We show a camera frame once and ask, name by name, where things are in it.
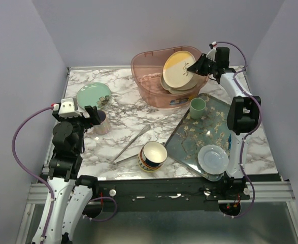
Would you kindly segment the cream divided plate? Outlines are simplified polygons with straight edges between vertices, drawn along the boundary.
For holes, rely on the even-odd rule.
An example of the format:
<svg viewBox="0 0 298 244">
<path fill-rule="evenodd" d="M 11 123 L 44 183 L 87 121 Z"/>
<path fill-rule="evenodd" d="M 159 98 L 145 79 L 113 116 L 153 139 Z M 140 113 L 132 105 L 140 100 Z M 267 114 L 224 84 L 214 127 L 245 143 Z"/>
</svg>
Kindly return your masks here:
<svg viewBox="0 0 298 244">
<path fill-rule="evenodd" d="M 190 91 L 190 89 L 189 90 L 180 91 L 180 90 L 176 90 L 175 88 L 170 87 L 165 82 L 163 76 L 161 76 L 160 84 L 161 84 L 161 86 L 162 86 L 163 89 L 169 91 L 171 94 L 182 94 L 182 93 L 186 93 L 186 92 Z"/>
</svg>

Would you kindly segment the colourful striped bowl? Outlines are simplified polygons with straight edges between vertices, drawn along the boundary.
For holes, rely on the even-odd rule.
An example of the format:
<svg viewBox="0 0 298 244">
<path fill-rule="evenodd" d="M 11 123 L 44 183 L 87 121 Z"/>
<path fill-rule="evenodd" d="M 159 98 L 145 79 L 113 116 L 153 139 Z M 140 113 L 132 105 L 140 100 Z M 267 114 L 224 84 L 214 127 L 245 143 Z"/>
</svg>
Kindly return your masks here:
<svg viewBox="0 0 298 244">
<path fill-rule="evenodd" d="M 138 165 L 147 172 L 158 170 L 168 158 L 168 152 L 162 143 L 147 142 L 137 156 Z"/>
</svg>

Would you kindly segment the green plate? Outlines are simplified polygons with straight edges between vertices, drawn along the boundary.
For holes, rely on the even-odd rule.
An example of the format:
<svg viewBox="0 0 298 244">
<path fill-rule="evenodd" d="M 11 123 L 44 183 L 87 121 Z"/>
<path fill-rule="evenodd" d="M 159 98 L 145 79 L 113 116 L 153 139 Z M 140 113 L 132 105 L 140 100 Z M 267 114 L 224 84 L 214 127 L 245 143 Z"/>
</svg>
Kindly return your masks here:
<svg viewBox="0 0 298 244">
<path fill-rule="evenodd" d="M 111 91 L 107 85 L 99 82 L 90 83 L 83 86 L 76 95 L 79 107 L 96 106 L 103 108 L 111 98 Z"/>
</svg>

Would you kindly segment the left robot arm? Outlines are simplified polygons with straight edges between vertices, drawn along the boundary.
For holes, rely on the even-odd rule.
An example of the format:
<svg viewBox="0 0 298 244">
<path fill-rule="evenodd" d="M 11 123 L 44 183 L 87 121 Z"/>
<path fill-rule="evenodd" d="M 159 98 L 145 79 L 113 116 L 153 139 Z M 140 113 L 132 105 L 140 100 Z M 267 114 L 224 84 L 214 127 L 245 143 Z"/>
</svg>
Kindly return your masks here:
<svg viewBox="0 0 298 244">
<path fill-rule="evenodd" d="M 81 175 L 84 134 L 100 125 L 97 107 L 86 106 L 88 116 L 67 102 L 54 105 L 58 121 L 53 128 L 53 156 L 45 186 L 48 194 L 32 243 L 72 243 L 77 222 L 88 201 L 98 197 L 97 178 Z"/>
</svg>

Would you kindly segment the iridescent pink mug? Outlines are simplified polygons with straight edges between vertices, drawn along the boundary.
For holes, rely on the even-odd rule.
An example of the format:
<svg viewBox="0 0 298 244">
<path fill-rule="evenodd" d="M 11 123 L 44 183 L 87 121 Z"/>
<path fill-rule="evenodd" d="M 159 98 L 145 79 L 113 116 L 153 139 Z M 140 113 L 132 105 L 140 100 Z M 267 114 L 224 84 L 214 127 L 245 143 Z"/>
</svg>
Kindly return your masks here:
<svg viewBox="0 0 298 244">
<path fill-rule="evenodd" d="M 103 110 L 98 110 L 97 113 L 101 120 L 101 124 L 96 125 L 93 128 L 91 128 L 91 131 L 89 132 L 89 134 L 92 133 L 92 134 L 97 134 L 97 135 L 105 135 L 111 129 L 108 115 Z"/>
</svg>

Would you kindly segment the green plastic cup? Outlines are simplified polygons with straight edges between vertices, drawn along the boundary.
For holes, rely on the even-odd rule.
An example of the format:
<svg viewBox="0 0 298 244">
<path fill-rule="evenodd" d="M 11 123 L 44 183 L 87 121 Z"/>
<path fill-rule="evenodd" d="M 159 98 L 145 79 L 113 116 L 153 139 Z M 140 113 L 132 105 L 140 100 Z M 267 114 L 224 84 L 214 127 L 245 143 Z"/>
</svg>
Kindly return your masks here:
<svg viewBox="0 0 298 244">
<path fill-rule="evenodd" d="M 194 98 L 190 102 L 189 113 L 192 119 L 199 119 L 203 116 L 206 102 L 202 98 Z"/>
</svg>

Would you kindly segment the light blue saucer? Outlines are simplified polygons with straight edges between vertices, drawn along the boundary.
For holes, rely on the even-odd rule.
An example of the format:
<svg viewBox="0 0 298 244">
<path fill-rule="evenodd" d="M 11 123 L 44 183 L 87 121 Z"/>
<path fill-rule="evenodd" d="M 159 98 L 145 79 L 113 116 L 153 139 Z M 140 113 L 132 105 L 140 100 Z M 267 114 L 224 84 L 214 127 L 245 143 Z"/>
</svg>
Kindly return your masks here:
<svg viewBox="0 0 298 244">
<path fill-rule="evenodd" d="M 228 155 L 224 149 L 217 145 L 205 145 L 198 152 L 198 163 L 208 174 L 222 174 L 229 163 Z"/>
</svg>

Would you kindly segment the pink transparent plastic bin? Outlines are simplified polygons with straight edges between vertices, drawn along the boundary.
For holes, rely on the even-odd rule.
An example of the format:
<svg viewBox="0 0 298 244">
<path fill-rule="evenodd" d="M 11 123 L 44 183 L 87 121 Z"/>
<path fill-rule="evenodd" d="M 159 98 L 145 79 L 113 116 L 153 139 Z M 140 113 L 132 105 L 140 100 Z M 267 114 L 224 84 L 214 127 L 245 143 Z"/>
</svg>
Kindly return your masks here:
<svg viewBox="0 0 298 244">
<path fill-rule="evenodd" d="M 167 59 L 177 51 L 188 51 L 195 59 L 201 56 L 201 52 L 191 46 L 178 46 L 161 50 L 147 51 L 137 54 L 131 60 L 131 72 L 138 86 L 143 100 L 156 108 L 176 108 L 184 106 L 197 97 L 200 89 L 209 80 L 207 76 L 194 75 L 197 85 L 190 90 L 179 94 L 172 94 L 161 85 L 163 66 Z"/>
</svg>

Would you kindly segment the metal tongs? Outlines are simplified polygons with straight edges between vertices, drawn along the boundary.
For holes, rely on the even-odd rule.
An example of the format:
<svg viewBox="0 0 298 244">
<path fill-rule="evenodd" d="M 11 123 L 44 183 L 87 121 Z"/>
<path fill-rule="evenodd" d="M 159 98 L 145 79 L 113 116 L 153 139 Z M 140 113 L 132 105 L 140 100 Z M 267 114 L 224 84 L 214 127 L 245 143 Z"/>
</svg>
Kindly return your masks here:
<svg viewBox="0 0 298 244">
<path fill-rule="evenodd" d="M 140 136 L 145 134 L 151 129 L 151 125 L 147 124 L 145 125 L 141 131 L 123 148 L 123 150 L 113 159 L 113 162 L 115 162 Z"/>
</svg>

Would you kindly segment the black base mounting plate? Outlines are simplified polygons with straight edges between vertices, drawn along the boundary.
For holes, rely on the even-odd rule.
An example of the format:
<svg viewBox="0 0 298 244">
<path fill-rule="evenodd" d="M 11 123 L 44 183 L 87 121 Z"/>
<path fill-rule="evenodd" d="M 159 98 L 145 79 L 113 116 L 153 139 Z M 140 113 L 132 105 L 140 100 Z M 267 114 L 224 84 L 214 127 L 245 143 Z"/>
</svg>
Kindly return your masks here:
<svg viewBox="0 0 298 244">
<path fill-rule="evenodd" d="M 98 180 L 90 195 L 100 200 L 87 204 L 86 210 L 102 207 L 106 212 L 218 211 L 221 201 L 249 200 L 250 196 L 244 193 L 246 187 L 244 180 L 212 182 L 203 177 Z"/>
</svg>

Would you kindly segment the floral blossom tray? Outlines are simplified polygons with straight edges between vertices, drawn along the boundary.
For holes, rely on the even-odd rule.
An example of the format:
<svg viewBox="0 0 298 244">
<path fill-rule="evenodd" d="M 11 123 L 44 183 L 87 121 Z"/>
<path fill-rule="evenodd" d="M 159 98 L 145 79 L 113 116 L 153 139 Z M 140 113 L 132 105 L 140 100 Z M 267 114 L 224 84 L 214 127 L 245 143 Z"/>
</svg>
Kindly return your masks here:
<svg viewBox="0 0 298 244">
<path fill-rule="evenodd" d="M 202 168 L 198 161 L 200 149 L 216 145 L 229 155 L 230 130 L 226 124 L 230 105 L 207 93 L 199 94 L 206 102 L 201 119 L 193 119 L 187 111 L 165 143 L 168 156 L 194 170 L 209 181 L 219 181 L 224 172 L 212 175 Z"/>
</svg>

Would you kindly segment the blue metallic fork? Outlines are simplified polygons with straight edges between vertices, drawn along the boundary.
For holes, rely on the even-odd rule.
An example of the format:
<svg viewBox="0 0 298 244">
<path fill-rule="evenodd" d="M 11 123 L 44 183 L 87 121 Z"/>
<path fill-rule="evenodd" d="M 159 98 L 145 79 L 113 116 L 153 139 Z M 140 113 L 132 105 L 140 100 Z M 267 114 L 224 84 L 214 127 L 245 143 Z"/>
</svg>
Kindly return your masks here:
<svg viewBox="0 0 298 244">
<path fill-rule="evenodd" d="M 229 138 L 228 138 L 228 150 L 230 151 L 231 150 L 231 135 L 229 135 Z"/>
</svg>

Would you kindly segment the yellow cream ceramic plate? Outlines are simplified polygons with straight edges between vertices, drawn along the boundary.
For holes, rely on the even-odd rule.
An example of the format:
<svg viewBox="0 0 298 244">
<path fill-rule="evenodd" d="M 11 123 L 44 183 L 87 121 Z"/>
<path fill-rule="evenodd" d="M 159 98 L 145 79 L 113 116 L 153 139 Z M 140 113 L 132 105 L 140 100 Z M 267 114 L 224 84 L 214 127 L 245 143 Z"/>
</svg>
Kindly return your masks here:
<svg viewBox="0 0 298 244">
<path fill-rule="evenodd" d="M 162 75 L 166 84 L 172 88 L 185 86 L 194 74 L 187 69 L 196 62 L 194 55 L 189 51 L 177 51 L 165 62 Z"/>
</svg>

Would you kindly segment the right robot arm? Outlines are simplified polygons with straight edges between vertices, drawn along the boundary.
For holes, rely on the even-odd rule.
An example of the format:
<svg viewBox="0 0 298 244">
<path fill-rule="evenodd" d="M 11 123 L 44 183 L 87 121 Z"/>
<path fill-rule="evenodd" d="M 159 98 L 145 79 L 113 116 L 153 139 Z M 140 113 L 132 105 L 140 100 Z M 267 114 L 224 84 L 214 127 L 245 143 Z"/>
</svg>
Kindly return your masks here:
<svg viewBox="0 0 298 244">
<path fill-rule="evenodd" d="M 218 191 L 225 199 L 242 193 L 246 186 L 246 154 L 251 135 L 261 124 L 259 96 L 253 96 L 237 79 L 239 72 L 229 67 L 229 48 L 210 44 L 210 51 L 202 54 L 188 72 L 200 76 L 212 75 L 232 99 L 227 116 L 231 131 L 229 164 Z"/>
</svg>

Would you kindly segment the pink cream ceramic plate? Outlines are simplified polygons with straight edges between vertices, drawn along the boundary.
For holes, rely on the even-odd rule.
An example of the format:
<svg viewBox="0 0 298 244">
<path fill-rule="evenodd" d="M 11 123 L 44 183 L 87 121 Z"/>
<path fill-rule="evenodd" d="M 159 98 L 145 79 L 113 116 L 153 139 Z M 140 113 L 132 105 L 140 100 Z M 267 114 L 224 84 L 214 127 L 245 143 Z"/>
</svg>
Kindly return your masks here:
<svg viewBox="0 0 298 244">
<path fill-rule="evenodd" d="M 175 88 L 176 90 L 180 90 L 180 91 L 184 91 L 184 90 L 189 90 L 194 88 L 197 85 L 198 81 L 194 78 L 192 78 L 187 84 L 185 84 L 184 86 Z"/>
</svg>

